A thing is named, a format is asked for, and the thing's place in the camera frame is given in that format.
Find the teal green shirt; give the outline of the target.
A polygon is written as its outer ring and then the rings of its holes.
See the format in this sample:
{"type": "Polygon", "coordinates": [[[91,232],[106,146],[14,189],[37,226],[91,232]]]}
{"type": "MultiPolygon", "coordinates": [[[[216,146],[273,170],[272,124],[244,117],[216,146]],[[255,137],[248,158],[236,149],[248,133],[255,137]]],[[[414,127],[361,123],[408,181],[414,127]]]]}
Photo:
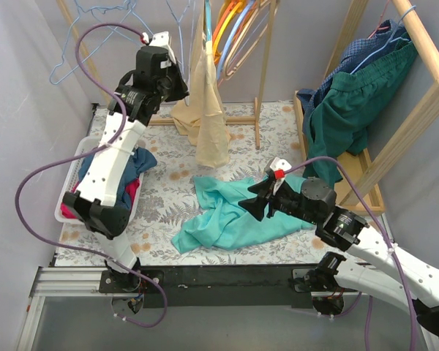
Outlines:
{"type": "Polygon", "coordinates": [[[202,246],[233,251],[312,229],[310,223],[279,211],[270,219],[256,220],[238,205],[240,200],[254,196],[248,190],[254,183],[250,177],[238,181],[195,177],[195,191],[203,213],[186,221],[172,238],[176,250],[184,254],[202,246]]]}

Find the beige plastic hanger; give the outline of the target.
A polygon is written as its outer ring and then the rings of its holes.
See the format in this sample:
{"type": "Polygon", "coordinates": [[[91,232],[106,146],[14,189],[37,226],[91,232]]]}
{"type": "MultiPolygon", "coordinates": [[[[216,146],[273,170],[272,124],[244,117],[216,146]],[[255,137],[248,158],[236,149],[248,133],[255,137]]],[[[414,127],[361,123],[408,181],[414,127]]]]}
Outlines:
{"type": "Polygon", "coordinates": [[[236,12],[237,19],[216,63],[220,83],[230,80],[238,72],[263,39],[269,18],[277,14],[279,2],[276,2],[274,11],[271,11],[271,4],[272,1],[245,1],[241,12],[236,12]]]}

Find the light blue wire hanger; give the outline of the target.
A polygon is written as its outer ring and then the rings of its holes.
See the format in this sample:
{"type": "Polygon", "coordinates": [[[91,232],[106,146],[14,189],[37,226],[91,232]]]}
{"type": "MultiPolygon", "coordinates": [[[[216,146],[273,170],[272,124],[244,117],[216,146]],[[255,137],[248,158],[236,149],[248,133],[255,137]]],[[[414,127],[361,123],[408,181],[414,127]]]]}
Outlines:
{"type": "MultiPolygon", "coordinates": [[[[75,15],[72,14],[70,11],[70,6],[68,4],[68,1],[56,1],[57,7],[60,11],[60,14],[62,15],[64,21],[67,24],[67,31],[66,36],[63,42],[63,46],[61,49],[61,55],[60,55],[60,61],[55,64],[55,66],[52,68],[49,74],[49,83],[53,86],[58,86],[62,82],[64,82],[68,77],[73,75],[77,70],[80,69],[78,64],[75,66],[69,68],[69,70],[66,73],[60,72],[60,69],[64,66],[64,64],[70,64],[69,58],[70,58],[70,42],[73,41],[74,43],[77,42],[78,38],[80,37],[80,32],[78,30],[78,23],[85,17],[77,17],[77,10],[76,6],[72,3],[75,15]]],[[[134,42],[133,39],[130,39],[127,35],[122,34],[119,31],[118,26],[112,26],[110,28],[110,33],[107,35],[106,38],[104,38],[100,44],[98,44],[94,49],[89,50],[84,43],[81,44],[80,47],[80,53],[83,55],[82,62],[86,64],[87,69],[92,73],[96,78],[98,78],[98,73],[96,73],[96,66],[95,63],[92,60],[92,57],[95,55],[95,53],[115,34],[118,34],[119,36],[128,39],[130,42],[134,42]]]]}
{"type": "Polygon", "coordinates": [[[138,32],[154,34],[146,20],[138,14],[138,1],[73,1],[77,17],[91,18],[95,23],[123,23],[138,32]]]}
{"type": "Polygon", "coordinates": [[[190,62],[193,47],[195,19],[197,15],[197,2],[188,1],[165,1],[169,13],[174,20],[176,42],[178,49],[176,57],[179,62],[182,76],[187,85],[190,84],[190,62]]]}

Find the navy blue t shirt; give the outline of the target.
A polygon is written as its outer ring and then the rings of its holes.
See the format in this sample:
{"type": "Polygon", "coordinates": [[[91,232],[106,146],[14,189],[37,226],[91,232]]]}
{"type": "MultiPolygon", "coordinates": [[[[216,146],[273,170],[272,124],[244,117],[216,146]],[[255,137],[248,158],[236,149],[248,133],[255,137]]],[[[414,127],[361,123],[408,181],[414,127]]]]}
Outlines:
{"type": "Polygon", "coordinates": [[[138,147],[133,151],[133,155],[129,157],[118,185],[116,193],[116,206],[126,208],[130,211],[128,207],[117,204],[117,197],[122,194],[122,192],[125,190],[125,186],[128,183],[139,178],[141,173],[145,173],[147,170],[152,169],[156,165],[156,158],[147,149],[138,147]]]}

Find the magenta t shirt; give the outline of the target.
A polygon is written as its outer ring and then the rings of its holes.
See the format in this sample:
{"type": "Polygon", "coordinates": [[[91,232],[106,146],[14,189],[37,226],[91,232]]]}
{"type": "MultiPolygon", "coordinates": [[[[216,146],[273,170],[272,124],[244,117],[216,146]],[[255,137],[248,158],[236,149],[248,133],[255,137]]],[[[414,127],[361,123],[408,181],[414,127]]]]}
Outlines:
{"type": "MultiPolygon", "coordinates": [[[[129,220],[131,221],[136,212],[136,205],[138,204],[138,198],[140,193],[140,179],[137,178],[134,181],[128,183],[125,186],[125,190],[122,192],[121,195],[117,197],[117,204],[125,207],[128,207],[130,209],[130,216],[129,220]]],[[[66,222],[66,219],[77,219],[77,217],[68,209],[68,207],[65,206],[65,204],[61,203],[61,205],[58,207],[58,213],[61,214],[63,218],[65,218],[64,222],[66,222]]]]}

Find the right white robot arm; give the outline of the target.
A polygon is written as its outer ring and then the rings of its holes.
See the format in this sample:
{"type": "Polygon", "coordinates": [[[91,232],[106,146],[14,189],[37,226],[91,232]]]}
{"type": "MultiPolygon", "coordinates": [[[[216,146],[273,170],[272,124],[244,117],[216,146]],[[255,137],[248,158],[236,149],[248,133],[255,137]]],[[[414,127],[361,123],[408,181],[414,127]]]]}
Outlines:
{"type": "Polygon", "coordinates": [[[319,178],[299,192],[270,175],[239,202],[258,221],[279,211],[316,226],[315,234],[338,249],[297,280],[301,289],[358,290],[415,314],[416,322],[439,337],[439,269],[393,244],[365,219],[336,204],[336,192],[319,178]]]}

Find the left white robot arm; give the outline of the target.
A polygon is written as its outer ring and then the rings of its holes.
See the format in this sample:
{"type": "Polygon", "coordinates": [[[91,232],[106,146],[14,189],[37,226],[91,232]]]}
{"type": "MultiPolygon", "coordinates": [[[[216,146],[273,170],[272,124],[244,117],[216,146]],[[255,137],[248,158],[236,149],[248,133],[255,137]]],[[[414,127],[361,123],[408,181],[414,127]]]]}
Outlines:
{"type": "Polygon", "coordinates": [[[167,46],[144,46],[137,53],[135,68],[126,73],[114,91],[100,146],[103,151],[88,157],[89,168],[74,192],[63,203],[87,230],[97,237],[104,252],[116,262],[106,266],[113,282],[125,292],[136,291],[141,275],[133,268],[140,261],[125,232],[130,210],[116,202],[117,191],[135,145],[163,102],[188,95],[175,56],[167,46]]]}

